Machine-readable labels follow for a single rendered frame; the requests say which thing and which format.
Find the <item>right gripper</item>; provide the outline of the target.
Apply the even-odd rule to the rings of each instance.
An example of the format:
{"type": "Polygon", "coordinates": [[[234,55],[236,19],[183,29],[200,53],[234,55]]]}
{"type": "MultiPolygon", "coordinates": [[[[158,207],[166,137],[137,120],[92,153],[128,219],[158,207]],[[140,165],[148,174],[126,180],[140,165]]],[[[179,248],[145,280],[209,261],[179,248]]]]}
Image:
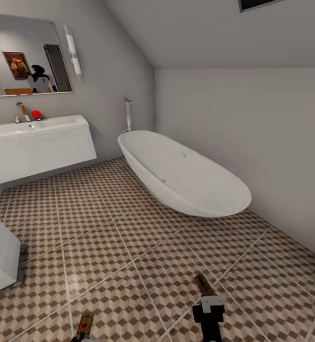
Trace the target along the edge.
{"type": "Polygon", "coordinates": [[[219,329],[218,322],[224,322],[222,313],[225,313],[223,305],[210,306],[211,313],[203,313],[202,303],[200,305],[194,305],[192,307],[194,320],[196,323],[201,323],[201,328],[211,323],[219,329]]]}

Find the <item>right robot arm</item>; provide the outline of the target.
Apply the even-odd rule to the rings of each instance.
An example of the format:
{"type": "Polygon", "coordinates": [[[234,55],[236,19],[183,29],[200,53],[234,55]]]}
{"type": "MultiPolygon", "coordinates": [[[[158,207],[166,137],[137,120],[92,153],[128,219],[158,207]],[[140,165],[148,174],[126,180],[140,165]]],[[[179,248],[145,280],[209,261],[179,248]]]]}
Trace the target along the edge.
{"type": "Polygon", "coordinates": [[[192,307],[195,322],[201,323],[203,342],[223,342],[218,322],[224,322],[225,302],[222,295],[202,296],[200,305],[192,307]]]}

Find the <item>mousetrap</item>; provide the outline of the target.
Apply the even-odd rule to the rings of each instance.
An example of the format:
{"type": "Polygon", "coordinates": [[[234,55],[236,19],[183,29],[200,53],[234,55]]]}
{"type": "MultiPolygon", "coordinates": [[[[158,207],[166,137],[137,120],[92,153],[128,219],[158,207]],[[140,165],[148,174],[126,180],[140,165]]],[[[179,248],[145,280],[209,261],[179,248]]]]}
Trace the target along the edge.
{"type": "Polygon", "coordinates": [[[206,280],[203,273],[199,273],[194,277],[194,280],[200,289],[202,296],[213,296],[215,295],[214,291],[212,290],[211,286],[209,285],[208,281],[206,280]]]}
{"type": "Polygon", "coordinates": [[[94,315],[95,313],[82,313],[74,342],[81,342],[83,339],[89,338],[94,315]]]}

